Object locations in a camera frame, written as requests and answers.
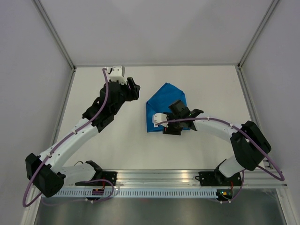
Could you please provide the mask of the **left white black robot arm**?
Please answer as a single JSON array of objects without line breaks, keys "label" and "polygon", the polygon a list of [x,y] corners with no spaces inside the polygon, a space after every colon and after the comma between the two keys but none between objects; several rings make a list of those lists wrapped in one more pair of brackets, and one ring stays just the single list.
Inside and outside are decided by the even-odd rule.
[{"label": "left white black robot arm", "polygon": [[52,197],[66,184],[100,184],[102,169],[93,161],[87,161],[81,166],[64,167],[64,164],[87,141],[113,122],[125,102],[137,100],[139,91],[140,86],[132,77],[105,78],[99,96],[83,113],[70,133],[39,155],[31,153],[26,157],[26,173],[30,185],[34,185],[45,197]]}]

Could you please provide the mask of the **blue cloth napkin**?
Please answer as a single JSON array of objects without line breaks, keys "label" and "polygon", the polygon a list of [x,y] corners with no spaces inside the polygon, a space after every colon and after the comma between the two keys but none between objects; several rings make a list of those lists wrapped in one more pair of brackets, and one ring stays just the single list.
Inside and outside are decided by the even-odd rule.
[{"label": "blue cloth napkin", "polygon": [[161,132],[163,127],[154,127],[152,117],[156,113],[170,113],[168,106],[175,101],[181,100],[187,106],[185,93],[176,86],[165,83],[147,102],[146,102],[146,130],[148,133]]}]

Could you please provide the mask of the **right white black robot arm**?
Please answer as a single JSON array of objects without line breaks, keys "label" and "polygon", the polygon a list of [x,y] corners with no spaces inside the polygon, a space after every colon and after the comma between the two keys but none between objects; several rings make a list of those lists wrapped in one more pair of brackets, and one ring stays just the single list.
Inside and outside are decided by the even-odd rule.
[{"label": "right white black robot arm", "polygon": [[271,151],[271,145],[252,121],[232,124],[212,118],[199,109],[191,111],[181,100],[170,105],[169,110],[152,116],[154,126],[163,126],[163,134],[180,135],[187,128],[206,132],[231,144],[234,155],[223,160],[213,171],[213,178],[219,185],[225,186],[242,170],[253,171]]}]

